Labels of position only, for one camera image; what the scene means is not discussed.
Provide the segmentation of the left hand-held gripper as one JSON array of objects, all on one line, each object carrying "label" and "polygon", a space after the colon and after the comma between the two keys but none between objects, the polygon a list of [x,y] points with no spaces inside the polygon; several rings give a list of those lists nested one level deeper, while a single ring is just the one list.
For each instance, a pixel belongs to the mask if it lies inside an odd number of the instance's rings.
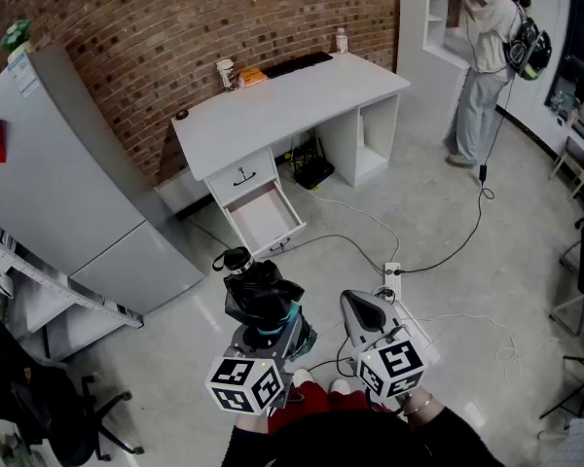
[{"label": "left hand-held gripper", "polygon": [[215,358],[205,386],[220,410],[261,414],[283,409],[292,387],[286,366],[308,354],[317,333],[292,303],[272,328],[240,325],[223,355]]}]

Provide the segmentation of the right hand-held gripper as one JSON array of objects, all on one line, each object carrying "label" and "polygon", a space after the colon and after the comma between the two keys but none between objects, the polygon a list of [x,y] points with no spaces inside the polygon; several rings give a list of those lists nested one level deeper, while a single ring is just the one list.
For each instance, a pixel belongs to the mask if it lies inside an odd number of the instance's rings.
[{"label": "right hand-held gripper", "polygon": [[[340,308],[347,334],[354,346],[369,341],[370,332],[382,332],[393,318],[392,305],[371,294],[345,290],[340,296]],[[427,359],[420,339],[407,328],[384,335],[362,346],[355,356],[354,374],[366,388],[381,400],[410,393],[420,386],[427,370]]]}]

